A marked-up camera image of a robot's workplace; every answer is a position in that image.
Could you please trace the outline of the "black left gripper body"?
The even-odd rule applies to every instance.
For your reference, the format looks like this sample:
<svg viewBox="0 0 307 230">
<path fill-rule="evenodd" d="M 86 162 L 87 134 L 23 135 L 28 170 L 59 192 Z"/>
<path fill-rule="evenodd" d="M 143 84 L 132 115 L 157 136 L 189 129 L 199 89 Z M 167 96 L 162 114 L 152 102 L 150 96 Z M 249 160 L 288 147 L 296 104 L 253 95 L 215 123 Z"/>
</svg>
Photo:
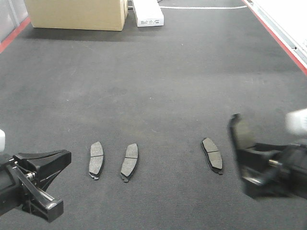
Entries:
<svg viewBox="0 0 307 230">
<path fill-rule="evenodd" d="M 24 182 L 28 180 L 24 170 L 16 162 L 0 167 L 0 215 L 18 209 L 29 212 L 28 190 Z"/>
</svg>

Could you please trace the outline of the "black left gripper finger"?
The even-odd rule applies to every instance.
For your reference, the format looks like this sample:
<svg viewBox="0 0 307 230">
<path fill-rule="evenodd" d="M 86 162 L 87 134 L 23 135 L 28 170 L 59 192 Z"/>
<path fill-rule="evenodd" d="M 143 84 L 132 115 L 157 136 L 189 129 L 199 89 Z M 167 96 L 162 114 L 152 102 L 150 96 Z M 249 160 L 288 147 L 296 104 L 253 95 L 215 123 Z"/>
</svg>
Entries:
<svg viewBox="0 0 307 230">
<path fill-rule="evenodd" d="M 52 222 L 64 212 L 64 203 L 47 194 L 28 179 L 24 182 L 28 190 L 29 214 L 41 217 L 47 222 Z"/>
<path fill-rule="evenodd" d="M 18 153 L 13 155 L 24 173 L 33 173 L 35 185 L 46 191 L 53 180 L 71 163 L 71 152 L 57 150 L 46 153 Z"/>
</svg>

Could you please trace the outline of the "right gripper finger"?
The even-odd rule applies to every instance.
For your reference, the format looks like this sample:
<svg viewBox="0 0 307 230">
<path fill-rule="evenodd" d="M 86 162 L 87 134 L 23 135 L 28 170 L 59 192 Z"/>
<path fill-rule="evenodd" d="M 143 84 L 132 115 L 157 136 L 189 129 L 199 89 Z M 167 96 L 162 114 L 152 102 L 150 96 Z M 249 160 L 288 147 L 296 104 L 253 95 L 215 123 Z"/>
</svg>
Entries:
<svg viewBox="0 0 307 230">
<path fill-rule="evenodd" d="M 278 168 L 270 168 L 263 172 L 243 168 L 242 185 L 244 193 L 257 199 L 260 197 L 287 197 L 287 184 L 279 177 Z"/>
</svg>

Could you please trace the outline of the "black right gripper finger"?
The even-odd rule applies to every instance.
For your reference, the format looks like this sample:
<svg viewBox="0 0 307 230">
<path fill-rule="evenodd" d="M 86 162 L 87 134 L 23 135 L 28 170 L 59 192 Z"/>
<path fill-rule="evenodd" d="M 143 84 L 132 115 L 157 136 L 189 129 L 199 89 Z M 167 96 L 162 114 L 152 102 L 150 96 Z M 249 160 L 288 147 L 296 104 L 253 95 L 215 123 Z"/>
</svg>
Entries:
<svg viewBox="0 0 307 230">
<path fill-rule="evenodd" d="M 239 148 L 239 163 L 243 165 L 262 165 L 279 155 L 287 145 L 254 143 Z"/>
</svg>

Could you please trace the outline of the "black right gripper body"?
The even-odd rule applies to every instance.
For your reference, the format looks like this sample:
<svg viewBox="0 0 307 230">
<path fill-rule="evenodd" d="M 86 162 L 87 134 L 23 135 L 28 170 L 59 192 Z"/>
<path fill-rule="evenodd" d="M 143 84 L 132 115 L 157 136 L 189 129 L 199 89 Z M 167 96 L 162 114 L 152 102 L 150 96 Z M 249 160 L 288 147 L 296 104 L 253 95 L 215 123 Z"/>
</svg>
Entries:
<svg viewBox="0 0 307 230">
<path fill-rule="evenodd" d="M 276 157 L 278 178 L 287 192 L 306 199 L 307 197 L 307 145 L 288 145 Z"/>
</svg>

